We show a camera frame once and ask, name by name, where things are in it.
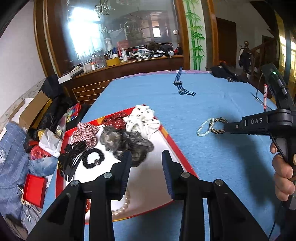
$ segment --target blue tablecloth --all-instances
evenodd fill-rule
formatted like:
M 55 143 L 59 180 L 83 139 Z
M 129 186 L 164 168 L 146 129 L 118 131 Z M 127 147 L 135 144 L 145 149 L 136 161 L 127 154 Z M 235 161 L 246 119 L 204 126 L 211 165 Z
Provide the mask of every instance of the blue tablecloth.
M 150 106 L 199 178 L 210 182 L 217 178 L 224 180 L 268 235 L 279 205 L 274 193 L 269 137 L 228 133 L 196 135 L 199 126 L 210 117 L 223 117 L 232 122 L 263 112 L 263 106 L 252 96 L 256 89 L 250 84 L 231 83 L 210 74 L 182 74 L 183 87 L 196 92 L 196 96 L 181 96 L 173 85 L 174 79 L 172 74 L 154 74 L 114 80 L 87 112 L 83 122 L 137 104 Z M 269 100 L 267 104 L 276 108 Z M 54 200 L 54 184 L 55 176 L 46 195 L 44 210 Z M 173 202 L 145 215 L 114 222 L 115 239 L 177 241 L 182 205 L 182 202 Z M 205 235 L 209 237 L 205 211 Z M 86 225 L 85 241 L 88 241 L 88 231 Z M 276 226 L 273 237 L 278 235 Z

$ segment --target screw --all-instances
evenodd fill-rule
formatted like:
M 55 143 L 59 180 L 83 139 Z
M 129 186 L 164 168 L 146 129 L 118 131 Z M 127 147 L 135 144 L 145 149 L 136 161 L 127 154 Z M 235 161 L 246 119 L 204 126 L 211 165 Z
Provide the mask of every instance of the screw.
M 79 184 L 79 181 L 78 180 L 73 180 L 72 182 L 70 182 L 70 185 L 75 187 Z
M 218 186 L 222 186 L 224 182 L 223 182 L 221 179 L 217 179 L 217 180 L 215 181 L 215 183 L 216 183 Z
M 183 178 L 189 178 L 190 177 L 190 174 L 188 172 L 182 172 L 181 173 L 181 177 L 183 177 Z
M 112 173 L 110 173 L 110 172 L 106 172 L 106 173 L 104 173 L 104 178 L 110 178 L 110 177 L 112 177 Z

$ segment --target red and white checkered scrunchie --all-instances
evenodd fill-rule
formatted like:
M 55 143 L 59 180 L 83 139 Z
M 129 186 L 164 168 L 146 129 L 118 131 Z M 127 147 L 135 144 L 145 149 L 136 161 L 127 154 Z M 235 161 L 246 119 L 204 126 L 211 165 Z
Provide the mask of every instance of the red and white checkered scrunchie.
M 89 123 L 79 122 L 77 125 L 77 130 L 73 132 L 72 143 L 78 141 L 85 141 L 87 147 L 95 147 L 98 143 L 96 134 L 99 128 Z

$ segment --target white beaded bracelet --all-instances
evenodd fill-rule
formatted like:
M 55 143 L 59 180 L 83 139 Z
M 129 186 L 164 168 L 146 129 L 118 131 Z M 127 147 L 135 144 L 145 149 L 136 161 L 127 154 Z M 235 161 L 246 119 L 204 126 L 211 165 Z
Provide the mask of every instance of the white beaded bracelet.
M 120 207 L 119 209 L 112 210 L 112 217 L 113 217 L 113 216 L 117 216 L 117 215 L 119 215 L 119 214 L 123 214 L 123 213 L 127 210 L 128 205 L 129 205 L 129 203 L 130 203 L 130 198 L 131 198 L 130 192 L 129 192 L 129 190 L 126 188 L 126 193 L 125 193 L 124 196 L 123 196 L 124 204 L 123 204 L 122 207 Z
M 200 134 L 200 131 L 202 130 L 203 126 L 209 122 L 209 128 L 208 130 L 203 133 L 203 134 Z M 215 119 L 214 118 L 209 118 L 207 119 L 204 123 L 202 123 L 202 125 L 198 128 L 196 134 L 199 136 L 199 137 L 204 137 L 205 135 L 209 134 L 211 132 L 211 129 L 213 128 L 214 126 L 214 123 L 215 123 Z

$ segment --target small red box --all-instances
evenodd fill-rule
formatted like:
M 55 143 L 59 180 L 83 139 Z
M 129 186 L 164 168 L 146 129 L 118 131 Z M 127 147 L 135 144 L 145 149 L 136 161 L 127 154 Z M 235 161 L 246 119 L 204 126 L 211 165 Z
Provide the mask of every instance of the small red box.
M 24 187 L 24 200 L 42 208 L 44 204 L 46 183 L 46 178 L 28 174 Z

